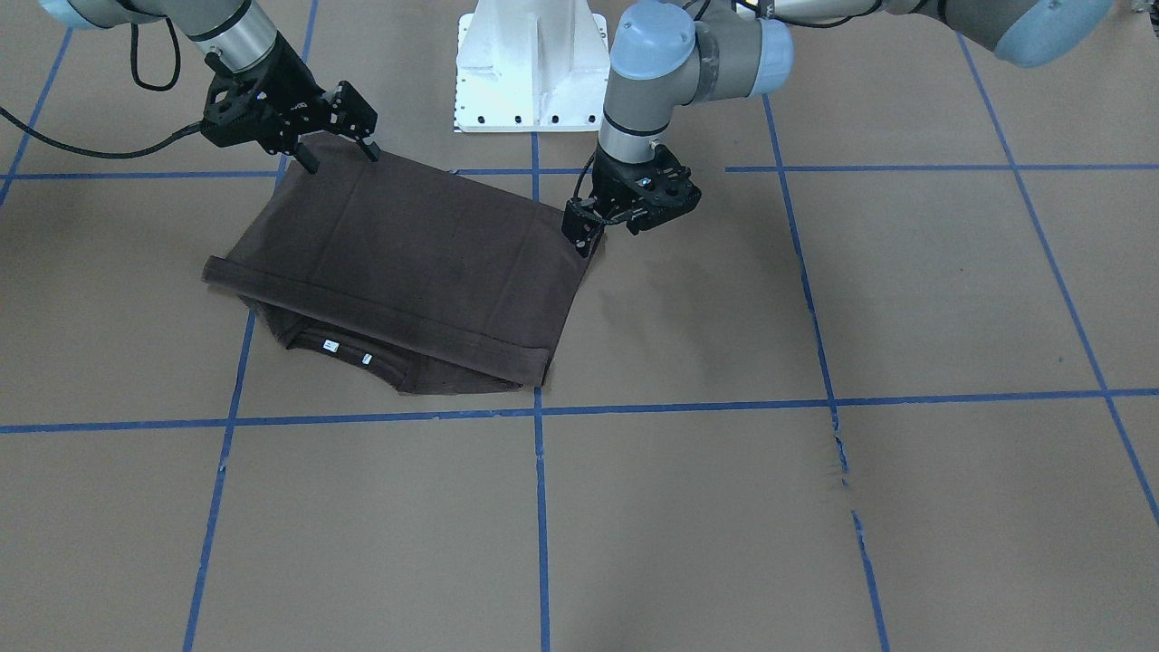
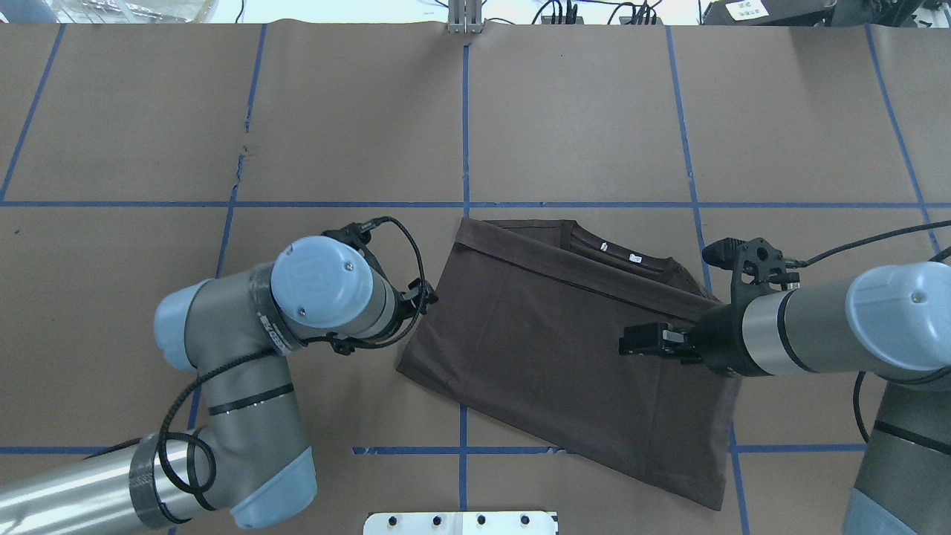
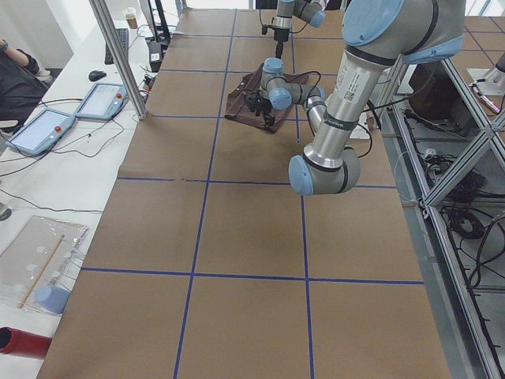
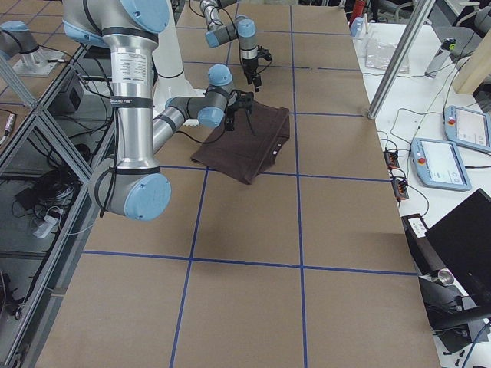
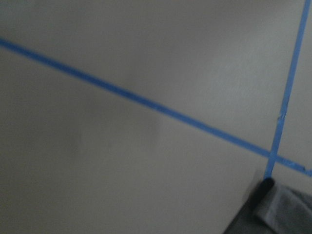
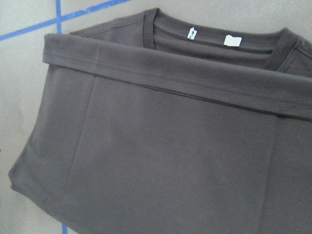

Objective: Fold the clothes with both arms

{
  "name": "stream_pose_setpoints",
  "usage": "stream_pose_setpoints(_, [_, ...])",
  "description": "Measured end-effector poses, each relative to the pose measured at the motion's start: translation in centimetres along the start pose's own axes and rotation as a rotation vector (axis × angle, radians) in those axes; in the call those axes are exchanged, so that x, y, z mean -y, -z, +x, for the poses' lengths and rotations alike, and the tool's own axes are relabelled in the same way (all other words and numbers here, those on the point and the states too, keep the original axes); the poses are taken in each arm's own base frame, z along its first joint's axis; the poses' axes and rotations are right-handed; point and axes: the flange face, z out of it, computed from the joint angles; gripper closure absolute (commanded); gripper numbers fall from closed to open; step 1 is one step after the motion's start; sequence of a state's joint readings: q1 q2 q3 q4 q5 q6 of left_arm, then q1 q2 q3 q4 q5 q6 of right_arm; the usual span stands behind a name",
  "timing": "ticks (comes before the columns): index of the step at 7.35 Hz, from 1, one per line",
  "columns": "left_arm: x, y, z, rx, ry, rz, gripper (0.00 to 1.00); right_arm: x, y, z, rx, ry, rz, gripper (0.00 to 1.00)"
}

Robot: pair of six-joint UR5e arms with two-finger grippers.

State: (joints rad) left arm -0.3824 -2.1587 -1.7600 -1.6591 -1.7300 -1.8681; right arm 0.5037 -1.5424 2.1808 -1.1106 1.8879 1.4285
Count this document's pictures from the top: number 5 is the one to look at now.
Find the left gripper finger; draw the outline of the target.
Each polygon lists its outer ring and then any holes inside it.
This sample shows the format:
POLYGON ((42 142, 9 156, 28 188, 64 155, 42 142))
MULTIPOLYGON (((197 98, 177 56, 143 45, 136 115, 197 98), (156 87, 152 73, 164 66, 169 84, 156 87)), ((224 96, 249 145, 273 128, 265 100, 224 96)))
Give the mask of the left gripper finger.
POLYGON ((274 186, 275 180, 271 177, 265 178, 254 190, 251 196, 251 210, 254 210, 266 194, 271 190, 274 186))

